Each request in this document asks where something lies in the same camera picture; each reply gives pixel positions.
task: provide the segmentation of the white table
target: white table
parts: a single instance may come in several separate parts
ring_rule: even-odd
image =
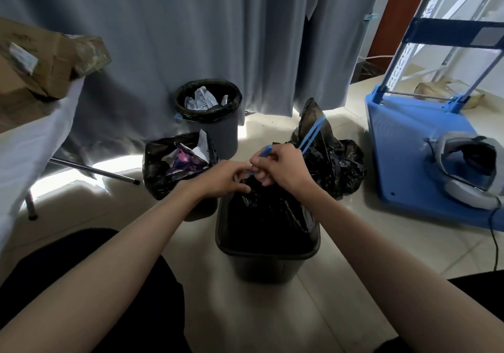
[[[70,133],[83,84],[75,80],[49,116],[0,134],[0,251],[30,187]]]

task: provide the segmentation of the tile floor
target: tile floor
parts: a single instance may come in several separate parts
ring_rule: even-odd
[[[342,203],[447,278],[490,270],[495,251],[488,231],[432,223],[381,206],[363,102],[380,79],[351,85],[346,106],[326,112],[335,136],[356,140],[366,152],[368,176],[360,190]],[[416,83],[406,81],[398,88],[412,90]],[[504,134],[498,130],[501,114],[492,102],[466,115],[483,134]],[[239,141],[234,159],[248,159],[271,141],[288,140],[298,121],[296,113],[292,118],[247,116],[247,137]],[[141,178],[139,168],[124,174]],[[143,187],[107,178],[104,183],[108,192],[75,183],[42,197],[36,202],[40,218],[35,222],[21,210],[0,258],[0,282],[23,256],[40,246],[79,229],[121,229],[155,203]],[[371,352],[396,336],[324,231],[318,254],[306,261],[292,282],[254,285],[234,276],[227,257],[215,245],[215,221],[213,215],[183,224],[163,252],[185,288],[186,337],[195,353]],[[498,240],[502,243],[503,238],[498,235]]]

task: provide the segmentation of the gray trash can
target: gray trash can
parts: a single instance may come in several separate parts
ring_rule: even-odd
[[[227,104],[213,107],[205,112],[185,107],[186,97],[194,97],[195,91],[205,86],[220,104],[228,95]],[[173,94],[175,109],[182,119],[198,123],[198,127],[210,135],[217,156],[230,159],[238,149],[238,111],[242,95],[238,87],[226,80],[206,78],[182,85]]]

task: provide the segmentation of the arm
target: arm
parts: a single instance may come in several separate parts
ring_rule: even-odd
[[[274,145],[274,154],[268,159],[254,156],[250,161],[263,185],[276,180],[320,221],[390,324],[413,350],[461,353],[504,349],[504,323],[319,188],[294,146]]]
[[[0,331],[0,351],[86,352],[115,325],[189,211],[204,197],[248,192],[234,182],[249,164],[221,161],[181,181],[136,219],[41,293]]]

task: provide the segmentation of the curtain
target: curtain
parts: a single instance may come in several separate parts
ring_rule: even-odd
[[[374,1],[318,0],[310,21],[307,0],[0,0],[0,15],[104,39],[112,63],[86,78],[59,151],[90,164],[187,131],[170,95],[200,78],[236,84],[242,111],[344,105]]]

